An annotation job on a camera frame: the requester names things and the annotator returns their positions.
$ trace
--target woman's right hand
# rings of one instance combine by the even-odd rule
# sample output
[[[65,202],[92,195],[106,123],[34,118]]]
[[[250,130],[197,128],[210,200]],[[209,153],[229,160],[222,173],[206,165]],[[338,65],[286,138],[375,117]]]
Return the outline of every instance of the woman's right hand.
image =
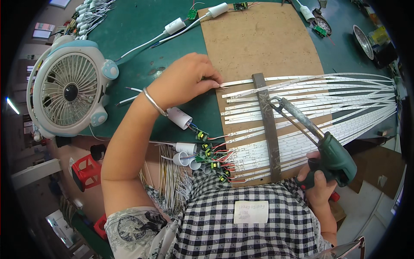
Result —
[[[307,153],[306,157],[320,158],[320,153],[319,151],[313,151]],[[297,176],[298,181],[305,180],[310,170],[311,169],[309,168],[308,164],[301,168]],[[314,181],[315,186],[305,191],[306,198],[308,199],[312,208],[326,205],[329,197],[337,186],[337,182],[335,180],[326,182],[325,175],[320,170],[315,172]]]

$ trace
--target electric fan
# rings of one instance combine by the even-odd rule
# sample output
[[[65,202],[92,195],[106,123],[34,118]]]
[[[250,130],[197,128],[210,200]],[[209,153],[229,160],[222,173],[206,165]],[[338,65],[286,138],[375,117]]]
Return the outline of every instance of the electric fan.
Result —
[[[31,82],[39,64],[32,110]],[[95,42],[61,36],[30,73],[26,101],[33,123],[46,138],[73,137],[89,124],[101,125],[108,117],[102,105],[106,86],[118,75],[117,65],[104,58]]]

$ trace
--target bracelet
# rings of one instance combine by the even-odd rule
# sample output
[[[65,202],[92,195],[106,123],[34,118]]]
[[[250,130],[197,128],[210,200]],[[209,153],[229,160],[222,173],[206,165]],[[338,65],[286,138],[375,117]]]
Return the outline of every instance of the bracelet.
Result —
[[[155,109],[157,109],[157,111],[159,111],[159,112],[161,113],[161,115],[163,115],[163,116],[167,117],[167,116],[168,116],[168,113],[166,113],[165,111],[163,111],[163,110],[160,108],[160,106],[158,106],[158,105],[155,103],[155,101],[154,101],[154,100],[151,98],[151,96],[148,94],[148,91],[147,91],[147,88],[146,88],[146,87],[143,89],[143,92],[144,92],[145,96],[148,98],[149,102],[151,102],[151,103],[152,103],[152,105],[155,107]]]

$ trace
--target paper label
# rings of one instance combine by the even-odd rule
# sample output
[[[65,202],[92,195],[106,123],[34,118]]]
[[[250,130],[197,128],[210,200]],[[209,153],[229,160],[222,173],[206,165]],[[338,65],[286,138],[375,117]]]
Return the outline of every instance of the paper label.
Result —
[[[268,201],[236,201],[234,204],[234,224],[267,223],[268,218]]]

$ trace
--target person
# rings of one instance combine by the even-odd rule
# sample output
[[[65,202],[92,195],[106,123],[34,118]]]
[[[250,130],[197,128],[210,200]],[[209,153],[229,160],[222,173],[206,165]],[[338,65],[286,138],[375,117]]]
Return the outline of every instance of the person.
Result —
[[[206,55],[190,53],[172,63],[147,92],[165,111],[222,82]],[[185,210],[167,222],[138,176],[158,116],[140,93],[103,160],[105,230],[116,259],[302,258],[337,245],[337,225],[328,203],[336,182],[327,183],[321,171],[315,173],[315,187],[305,193],[293,179],[232,188],[215,176],[194,171]],[[312,152],[307,157],[318,155]],[[304,180],[308,171],[304,166],[298,179]],[[268,222],[234,224],[235,201],[268,201]]]

